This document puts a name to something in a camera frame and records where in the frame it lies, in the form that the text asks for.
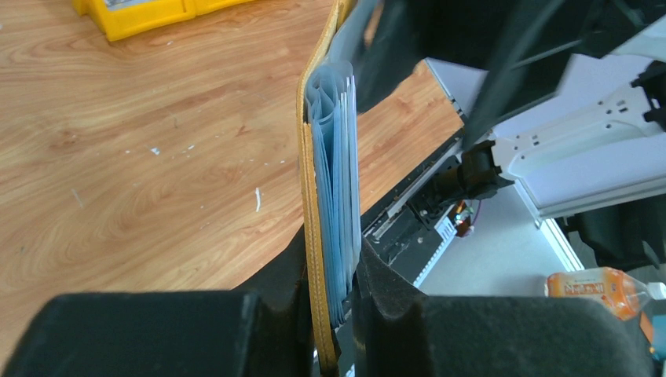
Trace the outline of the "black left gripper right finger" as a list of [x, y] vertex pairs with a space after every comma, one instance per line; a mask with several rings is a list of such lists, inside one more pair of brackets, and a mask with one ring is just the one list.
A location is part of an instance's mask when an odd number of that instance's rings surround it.
[[353, 287], [358, 376], [653, 376], [648, 349], [580, 298], [429, 296], [363, 242]]

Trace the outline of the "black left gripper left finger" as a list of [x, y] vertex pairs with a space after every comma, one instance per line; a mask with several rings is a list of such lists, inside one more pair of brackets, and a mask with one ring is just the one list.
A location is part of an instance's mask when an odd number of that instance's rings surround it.
[[307, 376], [313, 336], [305, 236], [228, 291], [58, 295], [6, 376]]

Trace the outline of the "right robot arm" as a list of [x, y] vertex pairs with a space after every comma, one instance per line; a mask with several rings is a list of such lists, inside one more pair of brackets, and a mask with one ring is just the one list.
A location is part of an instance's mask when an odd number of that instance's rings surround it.
[[665, 190], [662, 1], [386, 1], [358, 57], [358, 108], [387, 98], [422, 60], [484, 72], [463, 109], [459, 162], [408, 202], [485, 199], [521, 179], [574, 192]]

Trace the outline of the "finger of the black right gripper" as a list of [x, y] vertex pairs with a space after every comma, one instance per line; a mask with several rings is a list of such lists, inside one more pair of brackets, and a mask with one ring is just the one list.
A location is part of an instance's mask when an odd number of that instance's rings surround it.
[[357, 110], [385, 100], [426, 57], [430, 1], [384, 1], [374, 36], [362, 53], [357, 77]]

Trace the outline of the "yellow leather card holder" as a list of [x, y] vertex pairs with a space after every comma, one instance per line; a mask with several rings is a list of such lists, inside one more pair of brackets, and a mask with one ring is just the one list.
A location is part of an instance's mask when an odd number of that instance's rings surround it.
[[376, 5], [334, 2], [296, 92], [309, 301], [322, 376], [339, 374], [335, 331], [346, 322], [343, 303], [360, 260], [355, 75]]

